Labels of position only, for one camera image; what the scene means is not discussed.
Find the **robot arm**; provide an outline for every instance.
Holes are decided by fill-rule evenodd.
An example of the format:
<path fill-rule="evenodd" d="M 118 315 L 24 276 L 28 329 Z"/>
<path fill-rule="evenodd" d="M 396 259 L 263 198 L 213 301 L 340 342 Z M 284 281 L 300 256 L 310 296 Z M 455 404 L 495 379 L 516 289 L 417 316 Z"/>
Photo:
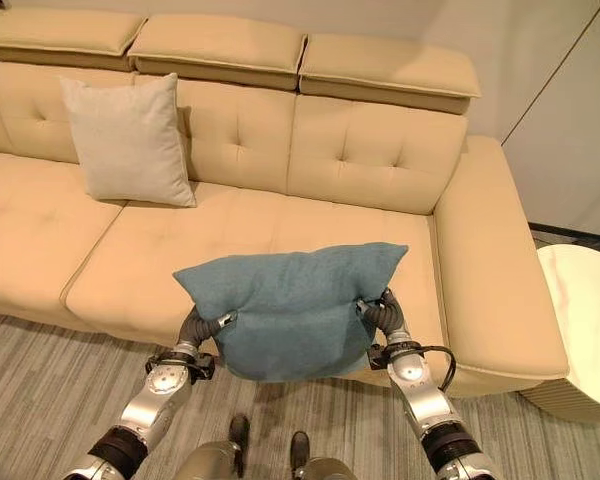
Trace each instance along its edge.
<path fill-rule="evenodd" d="M 421 347 L 406 328 L 398 301 L 387 289 L 376 305 L 358 301 L 363 318 L 387 337 L 387 347 L 374 346 L 369 359 L 374 369 L 386 368 L 405 414 L 427 454 L 438 480 L 502 480 L 491 460 L 480 450 L 461 417 L 444 393 L 455 371 L 452 356 L 450 375 L 442 388 L 434 383 L 424 352 L 438 347 Z"/>
<path fill-rule="evenodd" d="M 184 321 L 177 345 L 146 364 L 142 390 L 122 416 L 82 457 L 63 480 L 129 480 L 160 443 L 178 409 L 187 401 L 197 380 L 213 377 L 213 357 L 198 352 L 202 341 L 236 319 L 229 313 L 212 322 L 194 308 Z"/>

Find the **beige pillow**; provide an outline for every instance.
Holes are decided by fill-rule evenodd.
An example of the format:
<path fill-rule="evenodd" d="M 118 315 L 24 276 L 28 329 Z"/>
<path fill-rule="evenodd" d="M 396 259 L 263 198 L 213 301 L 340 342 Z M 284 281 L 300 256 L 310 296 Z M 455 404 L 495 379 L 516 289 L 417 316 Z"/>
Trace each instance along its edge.
<path fill-rule="evenodd" d="M 71 135 L 96 199 L 195 206 L 171 73 L 142 86 L 91 88 L 60 78 Z"/>

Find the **sofa armrest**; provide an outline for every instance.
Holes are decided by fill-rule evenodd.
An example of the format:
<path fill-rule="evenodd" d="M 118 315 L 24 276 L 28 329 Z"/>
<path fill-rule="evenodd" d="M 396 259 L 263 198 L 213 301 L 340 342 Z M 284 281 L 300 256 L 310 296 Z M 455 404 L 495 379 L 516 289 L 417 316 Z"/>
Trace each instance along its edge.
<path fill-rule="evenodd" d="M 568 363 L 549 290 L 495 140 L 467 138 L 434 218 L 448 341 L 459 366 L 564 377 Z"/>

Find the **blue pillow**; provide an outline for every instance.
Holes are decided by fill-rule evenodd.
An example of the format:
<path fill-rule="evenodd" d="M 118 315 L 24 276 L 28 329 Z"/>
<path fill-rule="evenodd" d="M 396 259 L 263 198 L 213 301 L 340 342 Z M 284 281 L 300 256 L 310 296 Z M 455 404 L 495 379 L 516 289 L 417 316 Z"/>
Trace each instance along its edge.
<path fill-rule="evenodd" d="M 237 320 L 215 337 L 229 370 L 265 382 L 342 375 L 368 364 L 375 328 L 358 298 L 380 297 L 406 246 L 369 243 L 313 253 L 239 255 L 174 273 L 202 318 Z"/>

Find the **table top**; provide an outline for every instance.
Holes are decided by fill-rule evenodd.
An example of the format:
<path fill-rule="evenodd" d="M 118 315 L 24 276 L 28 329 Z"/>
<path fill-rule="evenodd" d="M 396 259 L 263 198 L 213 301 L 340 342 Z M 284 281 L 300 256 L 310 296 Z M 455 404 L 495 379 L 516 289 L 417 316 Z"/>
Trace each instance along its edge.
<path fill-rule="evenodd" d="M 600 252 L 551 245 L 538 257 L 569 357 L 567 380 L 600 403 Z"/>

